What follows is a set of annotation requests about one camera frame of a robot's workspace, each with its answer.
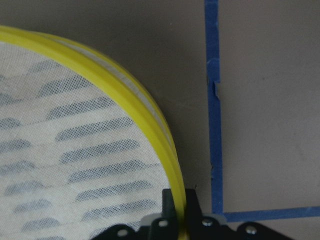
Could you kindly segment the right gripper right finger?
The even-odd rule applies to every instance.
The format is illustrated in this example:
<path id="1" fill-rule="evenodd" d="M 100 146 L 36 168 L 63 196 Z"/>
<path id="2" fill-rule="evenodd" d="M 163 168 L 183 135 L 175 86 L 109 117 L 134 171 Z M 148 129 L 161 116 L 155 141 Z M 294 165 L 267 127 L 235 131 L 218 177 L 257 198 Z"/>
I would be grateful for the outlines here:
<path id="1" fill-rule="evenodd" d="M 245 222 L 231 229 L 220 215 L 202 212 L 196 191 L 187 188 L 186 228 L 191 240 L 289 240 L 290 238 L 257 222 Z"/>

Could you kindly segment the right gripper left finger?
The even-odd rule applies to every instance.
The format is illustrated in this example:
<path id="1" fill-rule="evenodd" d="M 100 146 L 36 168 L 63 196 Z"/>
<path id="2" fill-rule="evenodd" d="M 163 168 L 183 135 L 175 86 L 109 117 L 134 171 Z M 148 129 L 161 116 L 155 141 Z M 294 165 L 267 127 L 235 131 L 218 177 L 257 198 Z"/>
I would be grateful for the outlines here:
<path id="1" fill-rule="evenodd" d="M 162 190 L 162 211 L 144 216 L 135 231 L 125 224 L 107 228 L 96 240 L 176 240 L 179 235 L 178 219 L 171 189 Z"/>

